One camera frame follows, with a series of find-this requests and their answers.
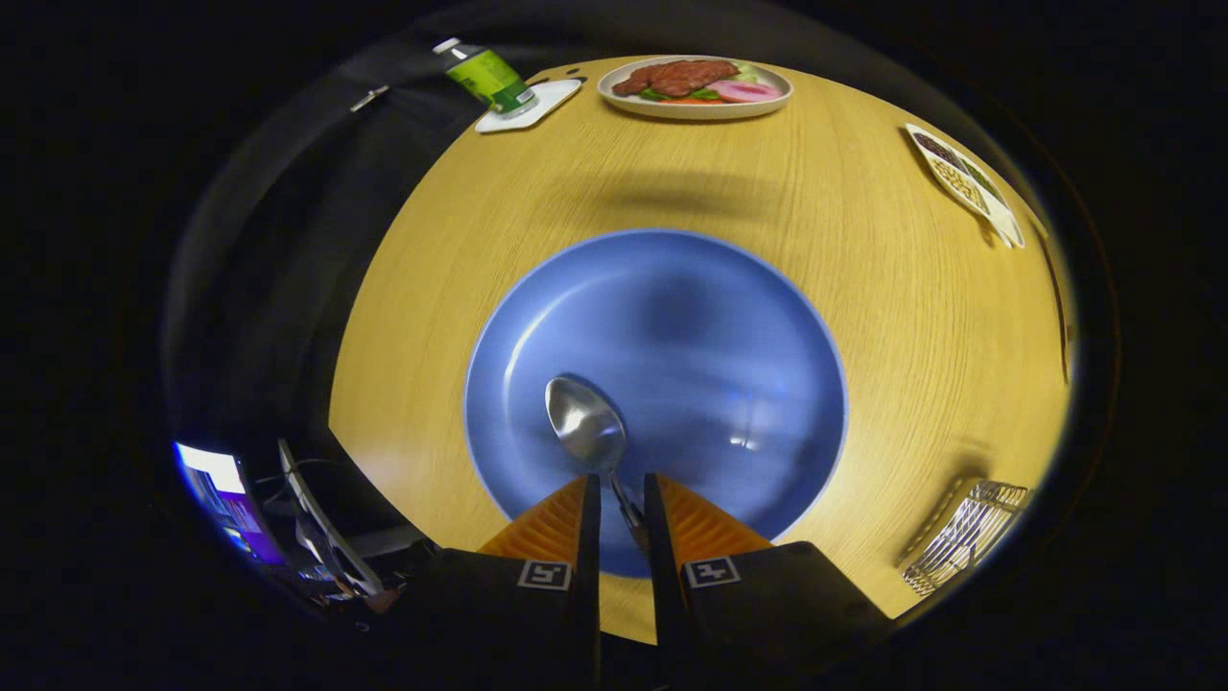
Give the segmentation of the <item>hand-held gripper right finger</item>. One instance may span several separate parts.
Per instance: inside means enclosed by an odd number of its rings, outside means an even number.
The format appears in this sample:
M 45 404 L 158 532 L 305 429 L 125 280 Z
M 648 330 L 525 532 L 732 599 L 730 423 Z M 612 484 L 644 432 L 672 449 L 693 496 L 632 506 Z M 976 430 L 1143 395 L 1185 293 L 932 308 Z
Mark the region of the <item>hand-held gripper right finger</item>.
M 674 690 L 799 690 L 893 621 L 812 542 L 772 545 L 680 482 L 643 481 L 663 673 Z

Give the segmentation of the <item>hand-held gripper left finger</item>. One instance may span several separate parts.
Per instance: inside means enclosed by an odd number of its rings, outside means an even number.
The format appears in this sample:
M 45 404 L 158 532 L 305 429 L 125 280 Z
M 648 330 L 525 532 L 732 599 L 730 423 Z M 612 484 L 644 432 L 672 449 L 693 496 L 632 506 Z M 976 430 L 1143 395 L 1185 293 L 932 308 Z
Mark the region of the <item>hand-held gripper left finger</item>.
M 386 615 L 405 687 L 600 687 L 600 481 L 576 477 L 479 550 L 426 560 Z

